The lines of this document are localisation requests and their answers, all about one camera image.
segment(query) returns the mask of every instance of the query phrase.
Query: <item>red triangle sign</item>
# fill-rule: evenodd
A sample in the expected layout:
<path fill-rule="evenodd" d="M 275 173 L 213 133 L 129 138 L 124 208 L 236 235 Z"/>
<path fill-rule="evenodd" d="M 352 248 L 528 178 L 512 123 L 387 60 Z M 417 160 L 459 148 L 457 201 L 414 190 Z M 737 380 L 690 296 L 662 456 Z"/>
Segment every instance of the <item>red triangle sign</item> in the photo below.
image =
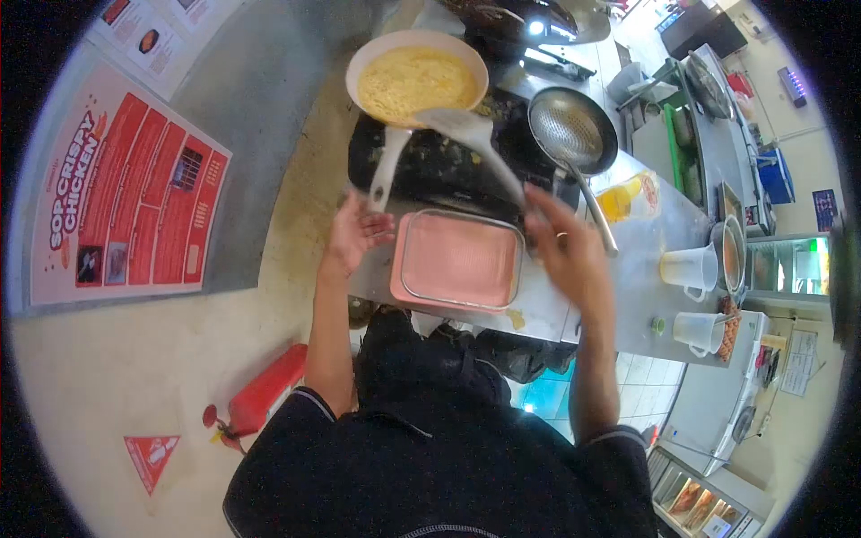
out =
<path fill-rule="evenodd" d="M 128 455 L 132 456 L 134 468 L 138 470 L 140 481 L 144 483 L 146 492 L 152 496 L 158 479 L 167 465 L 167 460 L 177 447 L 180 436 L 167 437 L 129 437 L 124 436 Z"/>

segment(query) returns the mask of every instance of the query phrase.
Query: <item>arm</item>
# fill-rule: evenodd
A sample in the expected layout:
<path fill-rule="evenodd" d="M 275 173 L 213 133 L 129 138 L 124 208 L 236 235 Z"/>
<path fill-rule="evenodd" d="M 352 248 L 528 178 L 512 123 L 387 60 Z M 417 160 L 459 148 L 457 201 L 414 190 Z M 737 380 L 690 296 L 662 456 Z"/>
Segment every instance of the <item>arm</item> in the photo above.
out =
<path fill-rule="evenodd" d="M 305 384 L 325 400 L 336 417 L 350 409 L 353 399 L 348 281 L 366 251 L 394 240 L 393 230 L 392 215 L 367 213 L 365 200 L 353 189 L 331 224 L 317 270 Z"/>
<path fill-rule="evenodd" d="M 616 388 L 616 310 L 604 244 L 596 230 L 577 218 L 570 207 L 527 184 L 526 196 L 547 220 L 526 217 L 550 279 L 580 310 L 583 339 L 570 390 L 572 431 L 589 439 L 619 420 Z M 561 249 L 556 234 L 566 232 Z"/>

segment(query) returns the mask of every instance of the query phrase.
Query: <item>glass door fridge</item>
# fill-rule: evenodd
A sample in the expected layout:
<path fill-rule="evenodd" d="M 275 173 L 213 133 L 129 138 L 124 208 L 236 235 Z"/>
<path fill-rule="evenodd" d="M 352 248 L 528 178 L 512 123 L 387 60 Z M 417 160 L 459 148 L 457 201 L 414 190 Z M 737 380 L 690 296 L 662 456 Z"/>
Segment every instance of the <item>glass door fridge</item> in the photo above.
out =
<path fill-rule="evenodd" d="M 706 479 L 662 448 L 648 465 L 654 511 L 682 538 L 750 538 L 771 511 L 773 499 L 726 469 Z"/>
<path fill-rule="evenodd" d="M 828 303 L 828 247 L 827 233 L 749 238 L 747 296 Z"/>

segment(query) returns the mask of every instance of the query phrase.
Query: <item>pink container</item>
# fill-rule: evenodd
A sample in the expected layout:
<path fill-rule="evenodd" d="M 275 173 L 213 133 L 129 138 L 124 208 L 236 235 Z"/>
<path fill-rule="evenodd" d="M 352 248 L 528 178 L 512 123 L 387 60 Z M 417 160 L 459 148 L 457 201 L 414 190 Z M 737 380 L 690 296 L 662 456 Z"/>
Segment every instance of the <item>pink container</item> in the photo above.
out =
<path fill-rule="evenodd" d="M 392 278 L 395 299 L 501 312 L 517 295 L 523 235 L 498 220 L 425 209 L 400 219 Z"/>

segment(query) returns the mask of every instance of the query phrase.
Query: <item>red poster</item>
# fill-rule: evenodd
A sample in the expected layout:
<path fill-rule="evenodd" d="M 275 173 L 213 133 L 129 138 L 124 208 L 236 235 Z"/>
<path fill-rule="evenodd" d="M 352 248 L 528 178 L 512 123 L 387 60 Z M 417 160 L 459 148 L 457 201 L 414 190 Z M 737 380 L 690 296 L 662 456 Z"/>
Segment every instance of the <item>red poster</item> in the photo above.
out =
<path fill-rule="evenodd" d="M 158 479 L 167 465 L 167 460 L 173 454 L 173 449 L 179 442 L 179 436 L 166 437 L 123 437 L 126 442 L 128 455 L 132 456 L 134 468 L 138 471 L 140 481 L 144 483 L 146 492 L 151 496 Z"/>
<path fill-rule="evenodd" d="M 231 156 L 99 64 L 69 107 L 47 168 L 31 304 L 199 291 Z"/>

